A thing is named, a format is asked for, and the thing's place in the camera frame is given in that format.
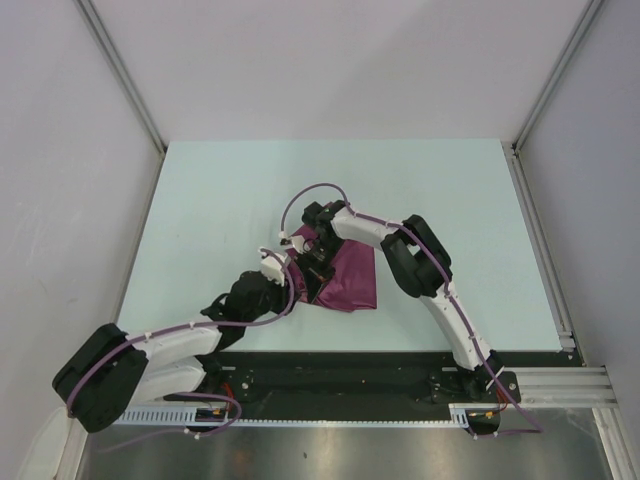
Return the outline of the purple satin napkin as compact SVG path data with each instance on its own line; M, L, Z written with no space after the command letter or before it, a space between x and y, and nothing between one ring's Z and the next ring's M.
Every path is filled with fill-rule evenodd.
M301 227L310 227L318 234L332 233L329 231L328 216L343 206L342 201L326 205L313 202L303 211ZM300 235L299 229L294 235ZM375 251L372 247L344 240L333 262L335 274L314 303L307 302L305 284L299 270L299 255L302 253L293 249L288 249L287 253L292 258L289 271L295 289L300 294L298 301L346 313L377 308Z

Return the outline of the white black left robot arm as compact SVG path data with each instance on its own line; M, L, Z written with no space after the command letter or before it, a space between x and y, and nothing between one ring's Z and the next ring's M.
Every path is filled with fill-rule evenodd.
M246 271L185 324L138 336L114 323L100 326L56 373L52 388L89 433L106 429L136 403L190 393L210 399L221 376L201 358L234 345L251 327L279 320L295 302L290 274L274 279Z

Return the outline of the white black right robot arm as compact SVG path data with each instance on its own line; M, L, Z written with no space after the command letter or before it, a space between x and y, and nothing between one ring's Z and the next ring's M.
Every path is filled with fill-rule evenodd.
M473 401L484 401L495 391L511 399L500 381L504 364L468 320L454 288L451 258L422 217L385 223L336 201L310 204L302 222L316 233L312 245L302 246L296 257L308 302L316 301L338 277L334 258L344 243L378 249L400 289L427 307L448 340L463 393Z

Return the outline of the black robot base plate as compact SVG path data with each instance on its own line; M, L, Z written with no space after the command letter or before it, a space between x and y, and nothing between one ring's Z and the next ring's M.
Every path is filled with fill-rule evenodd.
M196 390L230 394L252 416L308 415L331 409L348 419L418 419L433 405L463 403L502 407L494 388L464 388L466 377L446 352L219 352L201 358L206 377ZM504 371L500 381L521 398L516 376Z

